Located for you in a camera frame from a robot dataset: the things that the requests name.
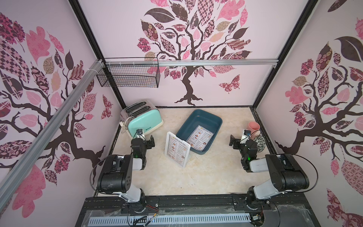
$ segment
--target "toaster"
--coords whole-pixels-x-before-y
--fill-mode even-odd
[[[127,126],[131,137],[137,129],[143,129],[144,135],[147,135],[164,123],[159,110],[148,100],[136,102],[123,109],[121,121]]]

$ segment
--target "black wire mesh basket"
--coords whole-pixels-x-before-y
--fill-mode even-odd
[[[106,62],[106,67],[97,73],[102,87],[158,88],[160,81],[159,61],[154,57],[122,58],[131,61]]]

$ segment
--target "printed menu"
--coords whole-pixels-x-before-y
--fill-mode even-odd
[[[213,135],[214,133],[198,125],[187,139],[187,143],[195,150],[203,151]]]

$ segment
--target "wallpaper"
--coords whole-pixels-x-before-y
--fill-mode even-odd
[[[105,57],[159,61],[276,58],[305,3],[138,0],[104,6],[81,1]],[[113,21],[122,26],[113,27]],[[273,28],[267,25],[272,21]],[[159,88],[121,87],[120,92],[126,104],[148,94],[158,106],[251,105],[270,69],[269,65],[160,67]],[[156,70],[150,67],[143,75]]]
[[[67,2],[33,0],[21,9],[11,1],[4,5],[0,12],[0,180],[96,60]],[[57,25],[60,19],[63,25]],[[120,111],[112,90],[92,80],[1,212],[0,225],[49,226],[49,220],[56,220],[56,226],[73,226],[84,198],[92,195],[85,179],[91,174],[95,181],[99,168],[91,173],[92,168],[108,153]]]
[[[257,109],[279,153],[318,169],[305,194],[321,226],[363,226],[362,7],[322,1]]]

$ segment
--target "blue plastic tray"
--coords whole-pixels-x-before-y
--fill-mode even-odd
[[[176,137],[181,140],[187,141],[189,136],[194,132],[194,130],[198,127],[198,125],[204,127],[205,129],[211,131],[214,135],[209,140],[208,144],[204,148],[203,151],[195,150],[194,148],[190,148],[192,152],[197,154],[205,154],[211,144],[213,143],[214,138],[216,137],[219,128],[222,125],[222,119],[214,114],[208,113],[204,110],[194,110],[192,114],[188,117],[188,119],[184,122],[182,127],[179,129]]]

